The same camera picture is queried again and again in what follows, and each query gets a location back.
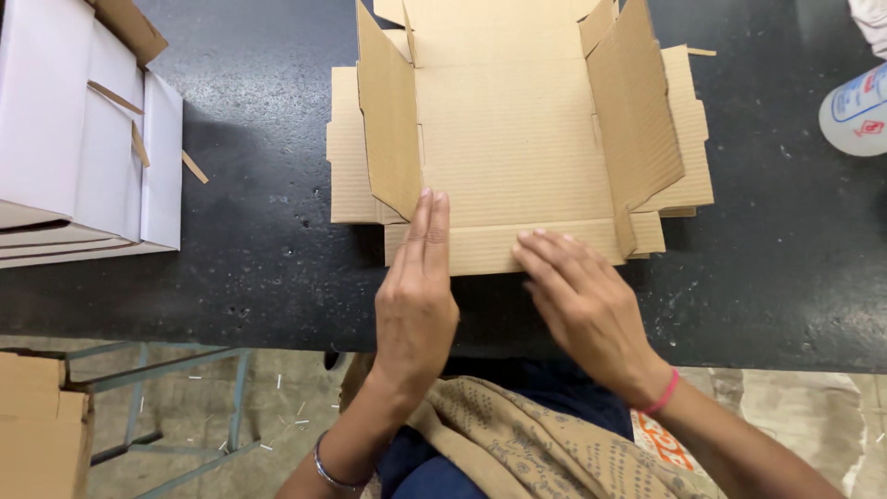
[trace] white cloth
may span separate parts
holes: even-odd
[[[872,45],[872,53],[887,59],[887,0],[848,0],[850,15]]]

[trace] right hand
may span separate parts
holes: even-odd
[[[512,253],[554,341],[579,367],[634,408],[662,396],[671,366],[650,346],[634,291],[606,258],[544,229],[521,231]]]

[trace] finger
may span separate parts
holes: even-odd
[[[539,315],[542,316],[542,320],[545,321],[548,329],[553,335],[560,339],[560,336],[564,331],[563,319],[561,319],[561,313],[558,312],[557,307],[554,306],[551,298],[549,298],[533,281],[524,282],[523,287],[529,291],[530,295],[533,297],[533,304],[536,306],[536,309],[539,310]]]
[[[433,202],[431,189],[423,188],[410,223],[410,235],[407,238],[404,254],[405,271],[413,267],[418,267],[420,272],[422,270],[422,260],[425,256],[425,236],[428,234],[428,218],[431,216]]]
[[[585,273],[592,278],[592,281],[598,282],[601,279],[607,279],[603,270],[600,268],[598,261],[593,254],[589,252],[585,243],[577,241],[576,238],[569,234],[561,235],[554,231],[546,231],[543,235],[548,241],[557,244],[564,251],[573,255],[582,268],[585,269]]]
[[[563,310],[573,306],[579,299],[576,291],[566,282],[557,269],[542,259],[536,252],[515,244],[511,248],[514,259],[518,261],[533,281],[551,298],[555,306]]]
[[[450,196],[445,192],[435,194],[425,238],[425,275],[450,277]]]
[[[586,292],[591,286],[588,273],[576,257],[545,238],[545,233],[545,229],[536,229],[533,234],[520,231],[517,240],[524,248],[533,251],[554,267],[573,289],[580,293]]]
[[[597,250],[590,246],[585,246],[585,250],[588,251],[589,256],[592,260],[598,265],[598,268],[613,282],[625,284],[622,276],[619,275],[619,272],[609,263],[609,261],[601,255]]]
[[[404,271],[404,255],[406,254],[406,242],[410,238],[410,231],[405,230],[404,236],[400,240],[400,244],[397,245],[397,252],[394,255],[394,262],[391,263],[391,267],[389,268],[388,274],[385,276],[385,281],[382,282],[382,287],[385,288],[386,285],[389,284],[397,284],[400,282],[400,276]]]

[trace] cardboard box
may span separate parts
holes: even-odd
[[[538,226],[622,264],[664,251],[660,211],[713,202],[687,49],[660,51],[643,0],[375,5],[405,30],[357,2],[327,159],[331,219],[386,224],[388,257],[422,186],[450,194],[453,275],[519,270]]]
[[[144,71],[166,41],[130,0],[6,0],[3,23],[0,268],[179,250],[183,103]]]
[[[0,352],[0,483],[4,497],[85,496],[90,396],[60,389],[62,360]]]

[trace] floor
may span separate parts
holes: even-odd
[[[0,336],[0,347],[23,346],[35,350],[73,351],[103,343],[94,340]],[[149,363],[191,353],[187,350],[152,349]],[[72,376],[80,380],[111,374],[134,367],[136,360],[135,350],[79,360],[72,365]],[[329,372],[324,370],[322,364],[323,355],[320,352],[256,350],[247,375],[241,444],[261,438],[262,443],[272,450],[253,450],[199,479],[177,487],[164,499],[273,497],[292,469],[310,451],[318,435],[329,428],[338,415],[338,409],[334,406],[338,404],[338,386],[347,362],[341,360]],[[772,422],[788,419],[794,425],[792,435],[784,432],[778,438],[807,458],[814,467],[822,468],[827,478],[837,485],[842,479],[846,485],[850,476],[853,486],[851,499],[875,498],[887,490],[887,437],[876,442],[887,429],[887,376],[817,377],[816,373],[736,369],[683,368],[681,371],[692,383],[766,432],[771,432],[770,426],[775,424],[769,424],[766,420],[768,411],[776,410],[780,416],[788,416],[772,418]],[[221,447],[227,438],[235,376],[236,358],[145,383],[145,401],[137,420],[137,434],[161,429],[164,439],[160,443],[166,445]],[[791,409],[787,403],[793,400],[789,396],[793,384],[805,379],[815,380],[812,384],[804,381],[805,388],[825,383],[819,392],[826,395],[821,400],[804,396],[800,405],[809,408],[801,408],[804,410],[797,414],[786,412]],[[831,417],[837,414],[833,407],[837,399],[832,395],[841,391],[835,389],[835,383],[840,384],[842,380],[846,380],[851,387],[844,390],[849,393],[849,400],[855,400],[859,405],[861,396],[861,413],[865,421],[865,458],[861,460],[861,467],[850,466],[850,472],[847,472],[846,466],[838,471],[829,469],[829,466],[835,467],[834,463],[841,462],[842,455],[850,455],[848,459],[854,463],[857,461],[849,448],[853,447],[854,439],[858,439],[860,432],[849,427],[852,423],[842,423],[840,417]],[[859,393],[852,388],[854,384]],[[131,388],[121,388],[96,397],[94,452],[122,442],[130,395]],[[859,419],[856,407],[845,410],[844,419]],[[756,413],[762,412],[765,419],[753,421],[755,417],[760,418]],[[801,439],[797,435],[798,426],[801,427]],[[90,471],[88,497],[129,499],[199,466],[201,462],[201,458],[196,456],[127,454]]]

